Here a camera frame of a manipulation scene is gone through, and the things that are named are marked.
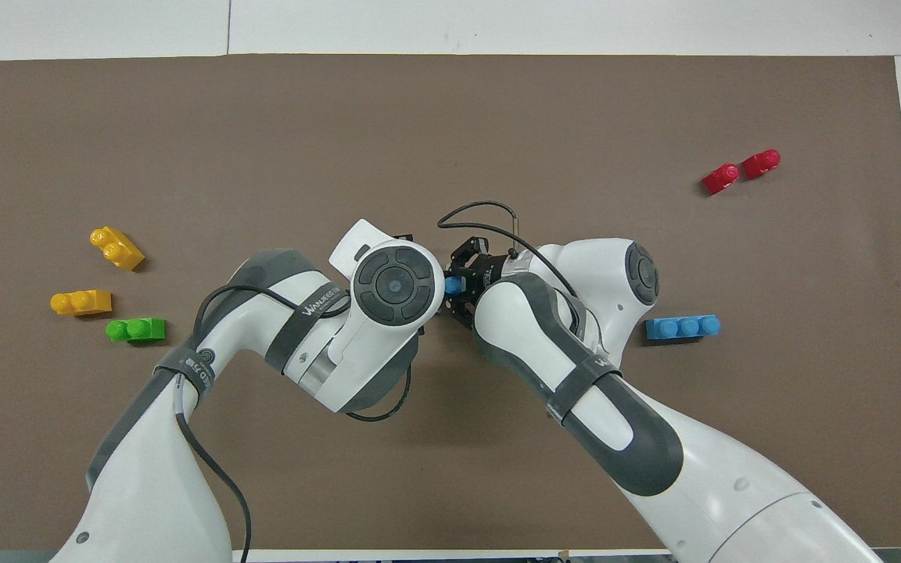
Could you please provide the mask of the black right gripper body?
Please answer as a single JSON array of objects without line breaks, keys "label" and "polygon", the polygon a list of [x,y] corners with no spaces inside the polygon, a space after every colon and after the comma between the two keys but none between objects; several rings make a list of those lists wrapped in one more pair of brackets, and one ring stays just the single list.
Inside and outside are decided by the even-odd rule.
[{"label": "black right gripper body", "polygon": [[462,300],[474,299],[478,302],[479,297],[486,291],[489,286],[497,282],[503,277],[503,268],[508,266],[512,261],[518,259],[518,252],[508,252],[507,254],[498,254],[491,256],[491,268],[487,271],[462,271]]}]

